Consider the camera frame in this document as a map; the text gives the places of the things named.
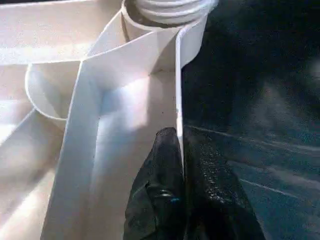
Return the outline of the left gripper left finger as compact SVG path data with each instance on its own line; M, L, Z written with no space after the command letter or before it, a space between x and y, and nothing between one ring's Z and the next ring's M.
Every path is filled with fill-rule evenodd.
M139 169L125 210L125 240L182 240L186 226L185 183L176 129L157 132Z

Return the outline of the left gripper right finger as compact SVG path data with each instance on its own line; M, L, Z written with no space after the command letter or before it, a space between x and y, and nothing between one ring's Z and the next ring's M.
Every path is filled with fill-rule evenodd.
M265 235L235 173L219 153L184 140L187 240L263 240Z

